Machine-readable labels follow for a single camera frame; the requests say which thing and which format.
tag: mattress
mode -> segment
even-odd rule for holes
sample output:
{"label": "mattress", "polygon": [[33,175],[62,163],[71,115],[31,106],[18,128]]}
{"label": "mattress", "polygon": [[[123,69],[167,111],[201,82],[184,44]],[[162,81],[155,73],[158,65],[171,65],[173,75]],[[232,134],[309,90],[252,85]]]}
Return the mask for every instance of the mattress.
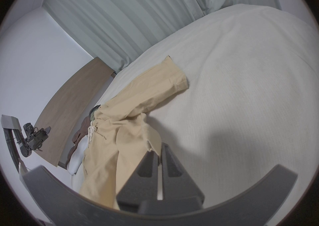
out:
{"label": "mattress", "polygon": [[97,104],[170,55],[189,89],[148,114],[205,194],[204,207],[251,187],[282,164],[298,180],[268,225],[278,223],[319,163],[319,37],[280,10],[234,5],[154,45],[118,73]]}

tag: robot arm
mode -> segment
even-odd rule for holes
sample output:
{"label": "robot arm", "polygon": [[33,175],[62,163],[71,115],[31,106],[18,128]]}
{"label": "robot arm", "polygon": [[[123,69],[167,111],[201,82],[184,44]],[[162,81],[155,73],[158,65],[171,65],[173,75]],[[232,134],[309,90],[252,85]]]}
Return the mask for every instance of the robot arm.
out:
{"label": "robot arm", "polygon": [[12,131],[14,132],[14,135],[17,139],[21,154],[24,157],[28,157],[31,155],[32,150],[38,150],[41,148],[42,143],[48,138],[48,134],[51,130],[51,128],[48,127],[46,129],[41,128],[40,130],[35,132],[34,127],[31,123],[24,124],[23,128],[27,136],[27,138],[25,139],[22,135],[18,118],[8,115],[2,115],[1,125],[4,131],[4,136],[8,145],[10,155],[18,171],[20,156],[14,143]]}

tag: wooden board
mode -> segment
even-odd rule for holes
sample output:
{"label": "wooden board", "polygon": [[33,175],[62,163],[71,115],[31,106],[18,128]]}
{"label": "wooden board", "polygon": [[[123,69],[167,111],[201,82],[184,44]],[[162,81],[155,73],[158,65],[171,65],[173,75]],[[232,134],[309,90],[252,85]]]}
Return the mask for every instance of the wooden board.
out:
{"label": "wooden board", "polygon": [[76,72],[55,93],[34,126],[51,127],[41,150],[43,159],[57,166],[68,137],[90,100],[109,79],[113,70],[98,57]]}

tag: curved black frame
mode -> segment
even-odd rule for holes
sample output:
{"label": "curved black frame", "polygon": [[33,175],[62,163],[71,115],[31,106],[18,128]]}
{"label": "curved black frame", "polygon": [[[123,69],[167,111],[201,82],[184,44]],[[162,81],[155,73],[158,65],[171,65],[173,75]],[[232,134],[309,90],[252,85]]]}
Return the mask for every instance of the curved black frame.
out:
{"label": "curved black frame", "polygon": [[[319,0],[305,1],[319,23]],[[13,2],[0,0],[0,22]],[[0,171],[0,215],[3,225],[39,225],[12,192],[1,168]],[[302,198],[277,226],[291,225],[319,225],[319,167]]]}

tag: curtain fold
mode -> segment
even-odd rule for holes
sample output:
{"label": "curtain fold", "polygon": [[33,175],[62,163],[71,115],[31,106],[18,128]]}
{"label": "curtain fold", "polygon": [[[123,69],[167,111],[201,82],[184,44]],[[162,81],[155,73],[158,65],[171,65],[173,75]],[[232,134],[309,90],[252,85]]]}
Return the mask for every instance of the curtain fold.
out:
{"label": "curtain fold", "polygon": [[237,3],[277,7],[276,0],[45,0],[43,7],[117,73],[177,30]]}

